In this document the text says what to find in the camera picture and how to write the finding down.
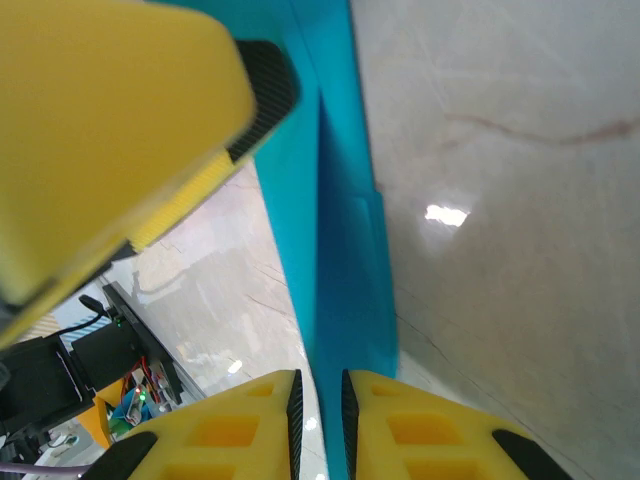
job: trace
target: white marble surface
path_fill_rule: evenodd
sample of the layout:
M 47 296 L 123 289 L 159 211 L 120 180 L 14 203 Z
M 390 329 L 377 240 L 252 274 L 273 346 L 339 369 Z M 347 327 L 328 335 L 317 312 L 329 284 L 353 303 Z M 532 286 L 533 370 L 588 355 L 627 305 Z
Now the white marble surface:
M 326 477 L 316 393 L 253 163 L 107 278 L 208 395 L 300 368 L 301 479 Z
M 639 478 L 640 2 L 352 4 L 400 378 Z

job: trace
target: blue plastic sheet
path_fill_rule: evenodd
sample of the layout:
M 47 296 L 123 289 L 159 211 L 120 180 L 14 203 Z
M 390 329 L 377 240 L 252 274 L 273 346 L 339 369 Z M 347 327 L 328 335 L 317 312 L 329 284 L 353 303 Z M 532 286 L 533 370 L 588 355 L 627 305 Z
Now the blue plastic sheet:
M 256 155 L 269 220 L 320 401 L 329 476 L 346 479 L 341 372 L 393 377 L 397 338 L 382 199 L 375 191 L 345 0 L 175 0 L 291 60 L 294 112 Z

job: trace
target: yellow plastic part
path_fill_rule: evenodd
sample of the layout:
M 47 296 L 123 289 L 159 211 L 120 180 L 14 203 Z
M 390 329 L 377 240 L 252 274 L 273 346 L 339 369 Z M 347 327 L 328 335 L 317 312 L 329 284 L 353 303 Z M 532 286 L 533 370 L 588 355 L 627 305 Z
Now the yellow plastic part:
M 97 392 L 93 397 L 94 406 L 76 417 L 91 438 L 104 449 L 112 443 L 106 404 L 114 408 L 118 406 L 122 384 L 123 380 L 120 379 Z
M 129 480 L 288 480 L 295 377 L 273 372 L 136 427 L 129 436 L 151 431 L 158 440 Z
M 349 372 L 357 398 L 356 480 L 527 480 L 491 436 L 501 418 L 367 371 Z
M 220 23 L 148 3 L 0 0 L 0 72 L 0 294 L 39 301 L 6 345 L 230 144 L 255 104 Z

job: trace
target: black rubber edge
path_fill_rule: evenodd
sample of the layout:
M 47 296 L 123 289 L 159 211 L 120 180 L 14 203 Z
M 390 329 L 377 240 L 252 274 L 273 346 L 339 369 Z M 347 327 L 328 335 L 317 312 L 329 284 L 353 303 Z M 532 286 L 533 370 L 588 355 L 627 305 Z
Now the black rubber edge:
M 533 440 L 503 429 L 494 430 L 491 435 L 529 480 L 572 480 Z
M 157 440 L 154 433 L 142 432 L 114 443 L 82 475 L 83 480 L 126 480 Z
M 289 433 L 289 468 L 291 480 L 300 478 L 300 454 L 302 453 L 302 372 L 296 370 L 287 402 Z
M 293 109 L 296 92 L 287 60 L 277 45 L 264 40 L 238 40 L 242 62 L 256 98 L 256 118 L 249 129 L 227 148 L 237 162 Z
M 348 370 L 342 371 L 342 431 L 344 432 L 344 451 L 347 457 L 347 475 L 349 480 L 356 478 L 356 460 L 358 457 L 358 417 L 360 408 L 358 398 L 351 383 Z

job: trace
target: black cable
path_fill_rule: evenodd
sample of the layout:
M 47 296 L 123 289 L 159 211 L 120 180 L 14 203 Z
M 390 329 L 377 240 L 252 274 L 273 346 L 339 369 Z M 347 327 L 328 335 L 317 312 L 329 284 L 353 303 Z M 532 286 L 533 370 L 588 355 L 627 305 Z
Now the black cable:
M 63 328 L 62 330 L 52 333 L 51 335 L 49 335 L 49 337 L 53 337 L 53 336 L 59 337 L 60 335 L 64 335 L 65 333 L 75 332 L 76 330 L 82 330 L 83 328 L 90 327 L 91 325 L 93 325 L 94 323 L 96 323 L 98 320 L 100 320 L 102 317 L 106 315 L 106 312 L 104 310 L 104 307 L 102 306 L 102 303 L 100 303 L 100 301 L 96 300 L 95 298 L 92 298 L 89 295 L 80 295 L 80 298 L 78 300 L 80 300 L 80 303 L 85 307 L 87 307 L 89 310 L 97 313 L 97 315 L 93 317 L 91 320 L 81 323 L 80 325 Z
M 73 327 L 63 328 L 62 330 L 58 330 L 57 332 L 52 333 L 51 335 L 49 335 L 49 337 L 53 337 L 53 336 L 59 337 L 60 335 L 64 335 L 65 333 L 75 332 L 76 330 L 82 330 L 83 328 L 90 327 L 91 325 L 96 323 L 98 320 L 100 320 L 102 317 L 104 317 L 104 314 L 99 313 L 98 315 L 96 315 L 95 317 L 93 317 L 91 320 L 87 322 L 81 323 L 80 325 L 74 325 Z
M 0 390 L 9 383 L 9 380 L 11 380 L 11 372 L 4 363 L 0 362 Z

